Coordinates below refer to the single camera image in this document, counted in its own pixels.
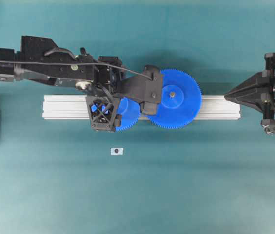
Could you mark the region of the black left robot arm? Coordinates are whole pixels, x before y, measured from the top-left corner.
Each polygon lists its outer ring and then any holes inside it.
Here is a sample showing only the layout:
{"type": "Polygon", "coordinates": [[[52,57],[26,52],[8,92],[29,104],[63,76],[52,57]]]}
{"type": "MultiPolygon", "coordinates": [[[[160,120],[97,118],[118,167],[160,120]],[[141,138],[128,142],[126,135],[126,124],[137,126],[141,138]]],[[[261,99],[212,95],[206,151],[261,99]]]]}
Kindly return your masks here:
{"type": "Polygon", "coordinates": [[[139,104],[119,93],[127,69],[119,57],[93,57],[85,48],[74,55],[50,38],[23,36],[21,49],[0,48],[0,81],[31,80],[74,87],[85,94],[91,128],[121,131],[140,117],[139,104]]]}

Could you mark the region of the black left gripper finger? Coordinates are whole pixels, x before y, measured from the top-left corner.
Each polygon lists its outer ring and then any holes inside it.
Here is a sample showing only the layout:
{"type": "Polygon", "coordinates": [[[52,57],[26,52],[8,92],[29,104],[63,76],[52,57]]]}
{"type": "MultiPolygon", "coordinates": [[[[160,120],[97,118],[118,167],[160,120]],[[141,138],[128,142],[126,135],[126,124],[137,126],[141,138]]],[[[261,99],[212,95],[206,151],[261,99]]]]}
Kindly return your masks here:
{"type": "Polygon", "coordinates": [[[96,131],[115,132],[121,125],[121,114],[118,114],[119,98],[87,96],[87,110],[90,125],[96,131]]]}
{"type": "Polygon", "coordinates": [[[146,79],[129,77],[117,81],[115,98],[127,98],[134,102],[145,102],[146,79]]]}

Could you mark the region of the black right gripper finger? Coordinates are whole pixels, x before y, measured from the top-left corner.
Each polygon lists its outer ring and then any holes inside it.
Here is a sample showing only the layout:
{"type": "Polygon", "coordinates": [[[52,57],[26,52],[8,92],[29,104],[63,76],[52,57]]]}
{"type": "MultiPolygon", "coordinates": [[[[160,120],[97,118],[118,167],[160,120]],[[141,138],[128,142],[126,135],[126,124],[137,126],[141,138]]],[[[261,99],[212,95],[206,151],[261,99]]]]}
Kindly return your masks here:
{"type": "Polygon", "coordinates": [[[254,88],[263,88],[267,87],[271,84],[272,74],[270,70],[264,70],[262,72],[258,72],[252,75],[250,78],[239,84],[238,86],[234,87],[227,93],[225,93],[225,97],[230,97],[233,94],[240,93],[242,91],[248,91],[254,88]]]}
{"type": "Polygon", "coordinates": [[[274,109],[272,107],[272,102],[268,99],[261,99],[259,97],[252,97],[252,96],[225,96],[224,97],[227,101],[249,107],[254,109],[260,113],[262,113],[262,119],[274,119],[274,109]]]}

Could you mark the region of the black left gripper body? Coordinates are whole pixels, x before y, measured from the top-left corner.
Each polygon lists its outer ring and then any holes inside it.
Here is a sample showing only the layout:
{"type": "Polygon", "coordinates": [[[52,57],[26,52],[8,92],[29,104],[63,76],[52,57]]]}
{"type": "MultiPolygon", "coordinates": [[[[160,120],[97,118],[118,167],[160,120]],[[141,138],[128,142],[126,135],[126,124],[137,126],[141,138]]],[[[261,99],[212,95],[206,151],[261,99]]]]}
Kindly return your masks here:
{"type": "Polygon", "coordinates": [[[117,92],[119,81],[125,77],[121,71],[122,61],[117,56],[100,56],[94,59],[90,54],[76,56],[78,62],[93,63],[80,68],[85,80],[77,81],[75,88],[88,96],[112,98],[117,92]]]}

